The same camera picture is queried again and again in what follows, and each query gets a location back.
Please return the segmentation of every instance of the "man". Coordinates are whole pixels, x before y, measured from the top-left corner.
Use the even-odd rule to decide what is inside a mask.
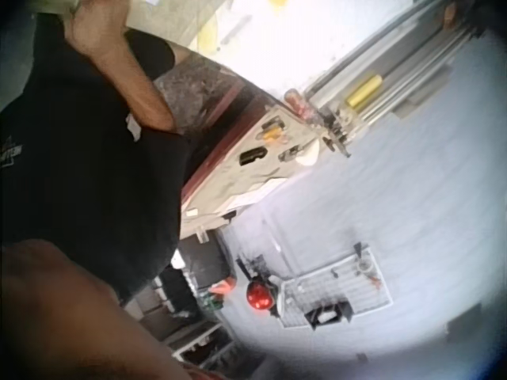
[[[124,35],[127,14],[128,0],[83,0],[68,44],[39,17],[29,81],[0,116],[2,369],[23,378],[217,378],[185,370],[119,305],[170,261],[188,155],[151,81],[173,54]]]
[[[127,14],[126,0],[85,0],[65,33],[40,15],[32,73],[0,115],[2,244],[50,241],[122,303],[170,262],[189,154],[152,83],[173,52],[153,36],[124,35]]]

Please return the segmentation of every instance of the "skin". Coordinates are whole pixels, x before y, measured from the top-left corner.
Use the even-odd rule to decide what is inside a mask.
[[[128,0],[82,0],[66,39],[116,87],[144,127],[176,133],[161,94],[123,36]],[[111,287],[47,241],[2,249],[2,335],[34,378],[73,378],[102,363],[146,379],[187,372],[118,305]]]
[[[2,252],[2,334],[37,378],[107,363],[139,378],[190,379],[111,287],[47,241]]]
[[[63,19],[65,38],[116,87],[140,125],[177,133],[173,114],[124,38],[129,0],[82,0]]]

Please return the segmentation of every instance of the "black t-shirt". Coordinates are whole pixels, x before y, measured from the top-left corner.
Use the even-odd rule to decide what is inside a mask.
[[[188,143],[134,142],[106,82],[31,82],[0,115],[2,244],[51,241],[126,302],[176,248]]]

